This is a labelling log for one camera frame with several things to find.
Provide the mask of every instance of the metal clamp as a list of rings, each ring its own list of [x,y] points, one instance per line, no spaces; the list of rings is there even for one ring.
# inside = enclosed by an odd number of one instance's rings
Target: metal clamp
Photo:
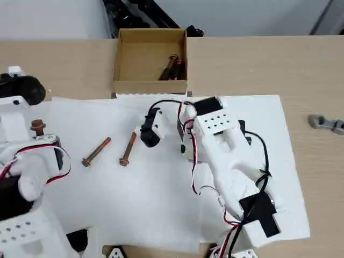
[[[314,129],[330,129],[332,132],[344,135],[344,121],[327,120],[321,114],[312,114],[308,116],[308,122]]]

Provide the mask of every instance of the wire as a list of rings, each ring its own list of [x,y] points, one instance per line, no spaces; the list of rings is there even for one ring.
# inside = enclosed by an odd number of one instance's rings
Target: wire
[[[30,147],[26,147],[26,148],[20,149],[17,153],[22,153],[22,152],[33,150],[33,149],[44,149],[44,148],[58,149],[60,152],[66,154],[68,156],[68,159],[69,159],[69,169],[68,169],[68,171],[66,173],[62,174],[62,175],[54,176],[54,177],[48,179],[46,184],[49,184],[49,183],[52,183],[52,182],[54,182],[54,181],[56,181],[58,179],[61,179],[61,178],[65,177],[65,176],[67,176],[70,173],[70,170],[71,170],[71,158],[70,158],[70,155],[68,154],[68,152],[65,149],[63,149],[62,147],[56,146],[56,145],[52,145],[52,144],[42,144],[42,145],[35,145],[35,146],[30,146]]]
[[[226,219],[227,211],[226,211],[226,206],[224,205],[224,214],[223,214],[223,221],[233,227],[238,227],[240,225],[239,221],[229,221]]]
[[[192,147],[193,147],[193,165],[192,165],[192,171],[191,171],[191,174],[192,174],[191,187],[192,187],[193,192],[195,194],[199,195],[199,193],[196,191],[196,188],[195,188],[195,170],[196,170],[197,163],[198,163],[197,141],[196,141],[196,137],[192,133],[191,129],[189,131],[189,135],[191,135]]]
[[[218,196],[220,195],[220,193],[218,192],[218,190],[216,190],[215,187],[211,187],[210,185],[204,185],[204,186],[202,186],[201,188],[199,188],[199,189],[198,189],[198,195],[201,195],[201,192],[202,192],[203,189],[211,189],[211,190],[213,190],[214,192],[216,192],[216,194],[217,194]]]
[[[254,132],[244,131],[244,133],[248,133],[248,134],[254,135],[262,142],[263,148],[264,148],[264,157],[265,157],[265,173],[270,175],[270,172],[269,172],[268,148],[267,148],[267,145],[266,145],[265,141],[263,140],[263,138],[261,138],[258,134],[254,133]]]
[[[248,134],[251,134],[251,135],[254,135],[256,136],[263,144],[263,148],[264,148],[264,157],[265,157],[265,170],[261,170],[262,172],[264,172],[264,175],[262,175],[260,178],[258,178],[257,182],[256,182],[256,185],[258,185],[258,183],[260,183],[261,181],[264,180],[263,182],[263,186],[261,187],[260,191],[259,191],[259,194],[258,196],[256,197],[255,201],[253,202],[251,208],[249,209],[249,211],[244,214],[244,217],[242,219],[242,222],[240,223],[240,225],[237,227],[237,231],[233,237],[233,240],[232,240],[232,243],[230,245],[230,249],[228,251],[228,257],[231,257],[232,256],[232,251],[233,251],[233,248],[234,248],[234,245],[235,243],[237,242],[238,240],[238,236],[242,230],[242,227],[244,226],[244,224],[246,223],[247,221],[247,218],[248,216],[250,215],[250,213],[253,211],[253,208],[257,202],[257,199],[258,198],[261,198],[262,196],[262,193],[265,191],[265,188],[266,186],[268,185],[268,181],[269,181],[269,176],[271,176],[271,173],[269,171],[269,156],[268,156],[268,148],[267,148],[267,145],[265,143],[265,141],[263,140],[263,138],[261,138],[258,134],[254,133],[254,132],[250,132],[250,131],[244,131],[244,133],[248,133]]]
[[[217,253],[218,251],[220,251],[221,247],[217,246],[217,247],[214,247],[211,254],[210,254],[210,257],[213,258],[215,257],[215,253]]]
[[[4,165],[4,169],[1,171],[0,173],[0,180],[4,179],[4,177],[6,176],[7,173],[10,172],[10,168],[12,167],[12,165],[14,163],[16,163],[18,159],[15,157],[13,160],[7,162],[5,165]]]
[[[15,154],[15,157],[13,158],[13,160],[11,160],[11,161],[9,161],[8,163],[5,164],[4,169],[0,173],[0,180],[2,180],[7,173],[9,173],[9,170],[12,167],[12,165],[18,160],[18,158],[17,158],[17,154],[18,153],[23,153],[23,152],[30,151],[30,150],[33,150],[33,149],[44,149],[44,148],[58,149],[60,152],[66,154],[68,156],[68,159],[69,159],[69,169],[68,169],[68,171],[66,173],[62,174],[62,175],[54,176],[54,177],[48,179],[46,184],[52,183],[52,182],[54,182],[54,181],[56,181],[58,179],[61,179],[61,178],[65,177],[65,176],[67,176],[70,173],[70,170],[71,170],[71,158],[70,158],[70,155],[68,154],[68,152],[65,149],[63,149],[62,147],[59,147],[59,146],[56,146],[56,145],[53,145],[53,144],[42,144],[42,145],[28,146],[28,147],[20,149]]]
[[[162,99],[160,101],[155,102],[152,106],[150,106],[148,113],[151,112],[151,110],[158,104],[163,103],[163,102],[172,102],[172,103],[178,103],[179,104],[179,108],[178,108],[178,123],[183,126],[183,123],[180,120],[180,113],[182,111],[182,106],[185,105],[192,105],[194,106],[194,104],[190,101],[177,101],[175,99]]]
[[[224,257],[224,255],[225,255],[225,250],[226,250],[226,247],[227,247],[227,245],[228,245],[228,241],[230,240],[230,236],[231,236],[232,232],[233,232],[236,228],[238,228],[238,227],[237,227],[237,226],[234,226],[234,227],[232,227],[232,228],[229,230],[229,232],[228,232],[228,234],[227,234],[227,236],[226,236],[226,238],[225,238],[225,240],[224,240],[224,243],[223,243],[222,246],[221,246],[219,258],[223,258],[223,257]]]
[[[193,121],[195,121],[193,118],[189,118],[189,119],[187,119],[187,120],[184,122],[184,124],[183,124],[183,131],[184,131],[184,132],[185,132],[186,129],[187,129],[187,124],[190,123],[190,122],[193,122]]]

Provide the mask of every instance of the red white black wire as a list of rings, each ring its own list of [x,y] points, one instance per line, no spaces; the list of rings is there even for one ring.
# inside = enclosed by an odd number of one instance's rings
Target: red white black wire
[[[52,183],[58,179],[61,179],[65,176],[67,176],[71,170],[71,159],[70,159],[68,152],[65,149],[63,149],[62,147],[56,146],[54,144],[42,144],[42,145],[28,146],[28,147],[22,148],[19,151],[17,151],[15,156],[13,157],[13,159],[4,165],[3,170],[0,172],[0,180],[4,179],[5,176],[10,173],[10,169],[11,169],[12,165],[18,161],[18,154],[25,153],[27,151],[34,150],[34,149],[44,149],[44,148],[58,149],[63,154],[66,154],[68,159],[69,159],[69,169],[65,173],[61,173],[58,176],[54,176],[54,177],[48,179],[46,183],[49,184],[49,183]]]

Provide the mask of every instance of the black cable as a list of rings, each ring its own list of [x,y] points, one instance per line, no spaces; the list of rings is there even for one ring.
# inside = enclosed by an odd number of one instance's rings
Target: black cable
[[[251,134],[251,135],[254,135],[256,136],[263,144],[263,148],[264,148],[264,156],[265,156],[265,170],[261,170],[264,175],[262,175],[260,178],[258,178],[257,182],[256,182],[256,185],[258,185],[261,181],[264,180],[264,183],[263,183],[263,186],[262,188],[260,189],[259,191],[259,195],[257,196],[256,198],[256,201],[252,204],[251,208],[249,209],[249,211],[244,214],[243,216],[243,219],[240,223],[240,226],[238,227],[238,229],[236,230],[235,232],[235,235],[233,237],[233,240],[231,242],[231,245],[230,245],[230,249],[228,251],[228,257],[231,257],[232,256],[232,251],[233,251],[233,248],[234,248],[234,245],[235,243],[237,242],[238,240],[238,236],[242,230],[242,227],[244,226],[244,224],[246,223],[246,220],[248,218],[248,216],[250,215],[250,213],[252,212],[254,206],[255,206],[255,203],[257,202],[257,199],[260,198],[262,195],[261,193],[263,193],[265,191],[265,188],[267,187],[268,185],[268,181],[269,181],[269,176],[271,176],[270,174],[270,171],[269,171],[269,156],[268,156],[268,149],[267,149],[267,145],[265,143],[265,141],[263,140],[263,138],[261,138],[258,134],[254,133],[254,132],[250,132],[250,131],[244,131],[244,133],[247,133],[247,134]]]
[[[265,156],[265,173],[270,175],[270,172],[269,172],[268,148],[267,148],[267,145],[265,144],[265,141],[263,140],[263,138],[261,138],[258,134],[254,133],[254,132],[244,131],[244,133],[248,133],[248,134],[254,135],[262,142],[263,148],[264,148],[264,156]]]
[[[185,104],[185,105],[192,105],[192,106],[195,106],[192,102],[190,102],[190,101],[184,101],[184,102],[182,102],[182,101],[177,101],[177,100],[175,100],[175,99],[162,99],[162,100],[160,100],[160,101],[157,101],[157,102],[155,102],[152,106],[150,106],[150,108],[149,108],[149,110],[148,110],[148,113],[149,112],[151,112],[151,110],[156,106],[156,105],[158,105],[158,104],[160,104],[160,103],[162,103],[162,102],[172,102],[172,103],[178,103],[178,104]],[[179,119],[179,117],[178,117],[178,123],[180,124],[180,126],[182,126],[183,127],[183,123],[181,122],[181,120]]]
[[[179,104],[183,103],[182,101],[177,101],[175,99],[162,99],[160,101],[155,102],[152,106],[150,106],[148,112],[151,111],[156,105],[158,105],[159,103],[162,103],[162,102],[174,102],[174,103],[179,103]],[[194,106],[194,104],[192,102],[189,102],[189,101],[185,101],[184,104]]]

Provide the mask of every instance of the white paper sheet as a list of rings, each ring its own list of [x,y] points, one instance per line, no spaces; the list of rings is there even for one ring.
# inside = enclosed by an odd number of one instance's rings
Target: white paper sheet
[[[138,140],[131,163],[119,165],[138,117],[146,112],[52,102],[47,132],[60,137],[73,169],[66,180],[47,187],[47,196],[66,232],[96,225],[103,244],[197,252],[200,199],[190,191],[191,164],[181,156],[178,140],[167,138],[151,149]],[[92,167],[83,167],[82,158],[107,136],[109,146]]]
[[[246,130],[260,135],[268,146],[270,172],[279,183],[283,201],[291,212],[289,226],[294,229],[292,233],[282,232],[280,239],[308,238],[309,222],[279,96],[231,96],[226,97],[226,100],[238,118],[246,121]],[[262,144],[254,136],[252,136],[252,148],[264,161]],[[204,168],[204,171],[202,172],[206,174],[204,184],[213,185],[210,170]],[[239,199],[257,192],[254,183],[239,171],[232,173],[228,181]],[[223,209],[219,206],[214,192],[205,190],[201,198],[202,241],[214,242],[226,227],[221,217]]]
[[[105,236],[104,244],[196,252],[200,241],[214,242],[226,229],[215,194],[204,191],[200,198],[192,194],[191,164],[180,155],[175,125],[171,126],[171,133],[175,134],[155,148],[148,149],[137,141],[131,164],[127,168],[118,165],[130,133],[150,105],[160,98],[130,96],[104,101],[53,98],[46,118],[47,130],[60,136],[73,157],[73,170],[67,179],[49,185],[47,193],[67,232],[98,226]],[[281,239],[309,237],[280,98],[233,96],[227,97],[227,101],[239,118],[246,121],[247,130],[266,141],[274,178],[287,182],[281,193],[295,214],[290,221],[295,230],[292,234],[281,234]],[[160,105],[171,122],[175,122],[177,106]],[[112,137],[111,145],[96,158],[92,168],[84,168],[82,158],[107,136]],[[263,159],[261,143],[253,138],[252,146]],[[240,198],[255,191],[254,184],[240,173],[230,180]],[[204,183],[211,184],[212,175],[209,167],[201,164],[197,167],[196,184]]]

